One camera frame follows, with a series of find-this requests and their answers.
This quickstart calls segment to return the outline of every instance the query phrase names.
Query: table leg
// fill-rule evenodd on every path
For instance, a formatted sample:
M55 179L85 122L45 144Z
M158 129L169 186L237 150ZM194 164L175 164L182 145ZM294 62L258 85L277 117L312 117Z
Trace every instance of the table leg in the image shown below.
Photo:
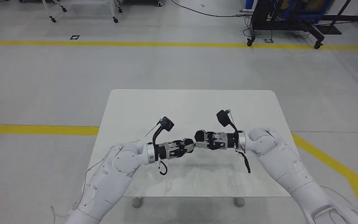
M132 201L133 208L140 208L143 204L143 198L142 197L135 197Z
M245 200L243 197L235 197L234 204L236 205L236 207L242 208L245 205Z

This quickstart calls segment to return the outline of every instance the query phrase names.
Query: cable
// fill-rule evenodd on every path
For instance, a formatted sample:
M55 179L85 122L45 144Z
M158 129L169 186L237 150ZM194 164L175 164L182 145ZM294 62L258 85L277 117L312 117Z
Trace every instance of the cable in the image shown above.
M358 22L358 21L349 21L349 22L337 22L335 24L351 24L352 22ZM324 26L324 25L330 25L330 24L314 24L312 26Z
M172 2L173 2L174 4L176 4L177 6L180 6L180 7L182 7L182 8L185 8L185 9L190 10L190 11L193 11L193 12L197 12L197 13L203 14L203 15L205 15L205 16L213 16L213 17L241 17L241 16L246 16L246 15L248 15L248 14L236 14L236 15L233 15L233 16L218 16L218 15L212 15L212 14L207 14L207 13L199 12L199 11L197 11L197 10L193 10L192 8L188 8L188 7L182 6L182 5L178 4L178 3L176 3L174 0L172 0Z
M242 155L242 157L244 157L244 162L245 162L245 166L247 168L247 172L250 174L251 173L251 169L250 169L250 165L248 164L248 160L247 157L245 156L245 154L243 154L242 152L238 152Z
M309 37L309 35L310 35L310 33L305 34L305 35L300 35L300 31L297 31L297 32L298 32L298 34L297 35L293 34L293 37L301 38L301 39L307 39Z
M163 164L164 165L164 167L166 168L166 172L161 172L161 171L159 171L159 173L160 174L162 174L163 176L165 175L165 174L167 174L168 173L168 167L167 167L167 165L162 161L162 160L160 160L160 163L161 164Z
M88 170L86 171L85 175L84 175L84 182L83 182L83 188L82 188L82 194L81 194L81 198L79 199L79 202L75 202L73 205L72 205L72 209L66 214L66 215L61 215L61 214L57 214L54 207L53 206L50 206L51 208L51 212L52 214L54 215L54 224L56 222L56 216L58 217L67 217L68 215L70 215L74 210L76 210L79 206L79 204L81 203L82 201L82 198L83 198L83 195L84 195L84 189L86 187L86 179L87 179L87 174L90 170L92 170L95 166L97 166L98 164L100 164L102 161L105 160L105 158L108 156L108 154L110 153L111 149L113 148L114 146L112 146L107 154L104 156L103 159L101 159L98 163L94 164L93 166L91 166L90 168L88 168Z
M233 124L235 125L234 118L233 118L231 111L230 111L230 116L231 116L231 120L233 121Z
M149 130L148 133L147 133L144 137L146 137L154 128L156 128L156 126L154 126L151 130Z
M146 137L156 126L154 126L144 137ZM138 140L136 140L136 141L132 141L132 142L129 142L129 143L134 143L134 142L138 142L138 141L140 141L140 139L138 139ZM75 202L75 203L73 203L73 205L72 205L72 209L66 214L66 215L61 215L61 214L57 214L56 213L56 211L55 211L55 208L53 207L53 206L50 206L50 209L51 209L51 213L53 214L53 216L54 216L54 222L53 222L53 224L55 224L56 223L56 216L58 216L58 217L67 217L67 216L69 216L74 210L76 210L77 208L78 208L78 206L79 206L79 204L81 203L81 201L82 201L82 198L83 198L83 195L84 195L84 189L85 189L85 187L86 187L86 180L87 180L87 174L88 174L88 172L90 171L90 170L92 170L95 166L97 166L99 163L101 163L102 161L104 161L105 160L105 158L108 156L108 154L110 153L110 151L111 151L111 149L113 148L114 146L112 146L109 150L108 150L108 152L107 152L107 154L103 157L103 159L101 159L99 162L97 162L96 164L94 164L93 166L91 166L90 168L88 168L88 170L86 171L86 173L85 173L85 175L84 175L84 182L83 182L83 187L82 187L82 194L81 194L81 197L80 197L80 199L79 199L79 202Z

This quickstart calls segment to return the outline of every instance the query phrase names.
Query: black cable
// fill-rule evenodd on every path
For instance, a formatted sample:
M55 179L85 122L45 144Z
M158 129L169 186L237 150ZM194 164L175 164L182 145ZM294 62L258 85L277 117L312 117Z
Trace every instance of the black cable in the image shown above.
M185 8L185 9L190 10L190 11L193 11L193 12L197 12L197 13L203 14L203 15L205 15L205 16L213 16L213 17L242 17L242 16L249 16L248 14L236 14L236 15L233 15L233 16L218 16L218 15L212 15L212 14L207 14L207 13L199 12L199 11L197 11L197 10L193 10L192 8L188 8L188 7L182 6L182 5L178 4L178 3L176 3L174 0L172 0L172 2L173 2L174 4L176 4L177 6L180 6L180 7L182 7L182 8Z
M250 174L251 173L251 169L250 169L250 165L248 164L248 160L247 157L245 156L245 154L243 154L242 152L238 152L242 155L242 157L244 157L244 162L245 162L245 166L247 168L247 172Z
M164 165L164 167L166 168L166 172L161 172L161 171L159 171L159 173L160 174L162 174L163 176L165 175L165 174L167 174L168 173L168 167L167 167L167 165L161 160L161 164L163 164Z
M156 161L158 161L158 148L156 147L156 139L157 139L158 135L161 133L162 130L163 130L163 128L162 128L162 126L160 126L156 130L156 132L154 132L153 138L152 138L153 147L154 147L154 156L155 156Z
M358 21L349 21L349 22L337 22L335 24L350 24L352 22L358 22ZM330 24L314 24L312 26L323 26L323 25L330 25Z

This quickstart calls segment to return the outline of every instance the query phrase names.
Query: white cable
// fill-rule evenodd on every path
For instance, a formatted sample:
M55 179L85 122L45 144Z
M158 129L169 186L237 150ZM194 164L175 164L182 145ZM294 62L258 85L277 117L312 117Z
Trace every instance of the white cable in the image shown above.
M156 126L154 126L151 130L148 131L148 133L144 136L146 137L154 128L156 128Z
M56 223L56 216L58 216L58 217L67 217L67 216L69 216L74 210L76 210L76 209L78 208L79 204L80 204L81 201L82 201L83 195L84 195L84 189L85 189L85 187L86 187L86 179L87 179L87 174L88 174L88 172L89 172L90 170L92 170L95 166L97 166L98 164L100 164L102 161L104 161L105 158L108 156L108 154L110 153L110 151L111 151L111 149L112 149L113 147L114 147L114 146L112 146L112 147L108 150L107 154L104 156L103 159L101 159L98 163L96 163L96 164L94 164L93 166L91 166L90 168L88 168L88 170L86 171L86 173L85 173L85 175L84 175L84 182L83 182L83 187L82 187L81 198L79 199L79 202L73 203L72 209L71 209L66 215L57 214L56 211L55 211L55 209L54 209L54 207L53 207L53 206L50 206L51 212L52 212L52 214L54 215L54 224Z
M233 114L231 113L231 111L230 111L230 116L231 116L231 120L233 121L233 124L235 125Z

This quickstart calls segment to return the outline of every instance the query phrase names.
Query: table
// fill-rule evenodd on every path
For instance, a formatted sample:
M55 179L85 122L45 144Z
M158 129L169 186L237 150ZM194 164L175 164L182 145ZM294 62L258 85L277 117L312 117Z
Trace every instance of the table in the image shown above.
M231 109L234 123L246 132L271 127L297 152L276 95L272 91L246 90L113 90L103 115L89 167L101 160L118 142L137 139L150 142L154 132L144 135L167 116L175 126L156 142L185 137L194 140L199 129L233 132L216 119L221 109ZM251 174L234 149L211 151L196 148L181 158L164 160L168 174L158 165L142 165L124 197L289 197L272 180L252 152L247 152ZM88 179L94 173L88 172Z

